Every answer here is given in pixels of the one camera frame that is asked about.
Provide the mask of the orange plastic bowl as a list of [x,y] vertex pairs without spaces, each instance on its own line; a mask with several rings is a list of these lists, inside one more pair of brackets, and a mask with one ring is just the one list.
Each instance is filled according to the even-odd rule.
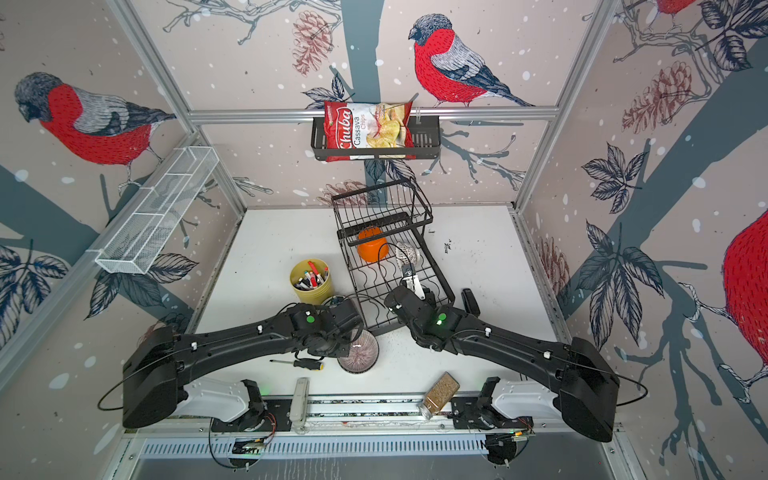
[[372,226],[362,230],[358,234],[358,240],[360,241],[357,245],[358,255],[366,263],[377,263],[389,254],[388,242],[385,237],[382,237],[382,230],[379,227]]

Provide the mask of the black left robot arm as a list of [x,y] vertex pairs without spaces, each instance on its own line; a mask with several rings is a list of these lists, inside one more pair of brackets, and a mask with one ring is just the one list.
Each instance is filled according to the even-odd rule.
[[290,304],[262,321],[202,334],[152,331],[123,366],[122,425],[139,429],[187,405],[186,386],[252,359],[307,352],[320,359],[345,357],[364,322],[353,300],[333,306]]

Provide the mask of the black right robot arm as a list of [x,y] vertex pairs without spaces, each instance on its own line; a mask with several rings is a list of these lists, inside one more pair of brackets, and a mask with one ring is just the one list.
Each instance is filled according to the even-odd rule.
[[596,347],[579,337],[570,343],[527,337],[478,318],[469,289],[464,309],[439,306],[404,285],[384,304],[405,325],[417,345],[433,351],[477,357],[520,373],[554,394],[553,406],[567,426],[595,441],[613,438],[620,380]]

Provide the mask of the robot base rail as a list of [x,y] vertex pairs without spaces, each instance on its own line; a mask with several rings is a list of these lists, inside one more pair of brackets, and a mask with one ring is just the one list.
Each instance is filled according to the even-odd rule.
[[315,396],[305,410],[288,397],[269,399],[273,415],[255,430],[204,424],[192,435],[143,440],[140,460],[211,460],[218,466],[246,469],[260,461],[479,454],[490,462],[510,463],[532,437],[528,418],[483,430],[461,419],[473,398],[457,397],[431,418],[419,411],[413,395]]

